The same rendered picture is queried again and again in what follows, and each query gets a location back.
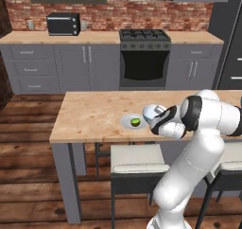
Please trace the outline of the pale grey plate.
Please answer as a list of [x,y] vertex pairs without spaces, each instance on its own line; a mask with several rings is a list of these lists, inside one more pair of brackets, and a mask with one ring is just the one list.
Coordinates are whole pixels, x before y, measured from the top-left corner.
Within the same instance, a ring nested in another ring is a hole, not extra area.
[[[130,121],[133,118],[139,118],[141,120],[141,124],[138,127],[132,127]],[[141,114],[125,114],[120,118],[120,124],[129,130],[142,130],[147,126],[147,122],[144,120]]]

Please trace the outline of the black toaster oven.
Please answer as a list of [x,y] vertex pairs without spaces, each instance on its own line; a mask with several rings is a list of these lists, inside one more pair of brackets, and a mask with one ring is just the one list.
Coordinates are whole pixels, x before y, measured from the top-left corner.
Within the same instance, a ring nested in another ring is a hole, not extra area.
[[50,36],[78,36],[80,18],[77,12],[52,12],[46,17]]

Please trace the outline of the grey cupboard run, two doors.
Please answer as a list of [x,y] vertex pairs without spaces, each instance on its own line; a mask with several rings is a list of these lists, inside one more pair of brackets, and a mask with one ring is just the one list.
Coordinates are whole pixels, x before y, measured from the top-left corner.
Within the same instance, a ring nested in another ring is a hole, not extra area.
[[166,90],[211,89],[222,44],[172,44]]

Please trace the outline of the dark grey fridge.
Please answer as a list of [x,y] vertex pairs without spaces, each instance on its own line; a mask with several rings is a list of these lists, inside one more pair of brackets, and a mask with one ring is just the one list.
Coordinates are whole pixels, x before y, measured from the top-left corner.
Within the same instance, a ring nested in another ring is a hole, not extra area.
[[224,42],[214,89],[242,89],[242,0],[214,3],[208,31]]

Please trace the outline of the wooden dining counter, grey legs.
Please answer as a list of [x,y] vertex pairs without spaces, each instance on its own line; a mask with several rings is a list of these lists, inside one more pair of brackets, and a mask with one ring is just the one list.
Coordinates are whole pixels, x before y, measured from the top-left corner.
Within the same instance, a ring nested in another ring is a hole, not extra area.
[[[219,99],[228,102],[232,91],[214,91]],[[113,91],[68,92],[51,132],[52,147],[60,189],[67,220],[81,222],[78,191],[78,175],[86,173],[86,162],[77,163],[76,158],[85,157],[87,142],[160,141],[163,138],[152,133],[149,124],[142,130],[129,130],[120,124],[127,114],[142,115],[143,108],[158,104],[169,108],[180,105],[190,91]]]

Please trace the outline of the cream cushioned black stool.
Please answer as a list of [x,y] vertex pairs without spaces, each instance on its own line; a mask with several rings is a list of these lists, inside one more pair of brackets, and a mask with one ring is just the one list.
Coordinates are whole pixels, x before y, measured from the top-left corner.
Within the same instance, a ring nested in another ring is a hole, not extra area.
[[112,229],[114,229],[115,196],[121,194],[148,194],[153,201],[153,190],[169,165],[164,162],[158,144],[111,145],[102,152],[95,143],[95,159],[109,156],[111,159]]
[[229,142],[216,165],[204,177],[207,184],[206,193],[199,211],[195,229],[199,229],[209,201],[215,191],[218,191],[218,203],[224,191],[240,191],[242,193],[242,142]]

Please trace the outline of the grey cupboard run with drawers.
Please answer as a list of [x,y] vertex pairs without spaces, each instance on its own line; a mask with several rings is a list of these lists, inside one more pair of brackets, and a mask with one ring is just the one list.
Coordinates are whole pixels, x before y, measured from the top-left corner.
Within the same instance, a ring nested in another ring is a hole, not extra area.
[[0,44],[0,53],[16,94],[119,88],[117,44]]

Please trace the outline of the black and grey stove oven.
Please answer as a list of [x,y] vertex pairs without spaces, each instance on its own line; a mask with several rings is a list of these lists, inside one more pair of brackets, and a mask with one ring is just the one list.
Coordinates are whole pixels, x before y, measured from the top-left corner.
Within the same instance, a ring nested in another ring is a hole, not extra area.
[[171,39],[162,29],[121,29],[120,89],[163,90]]

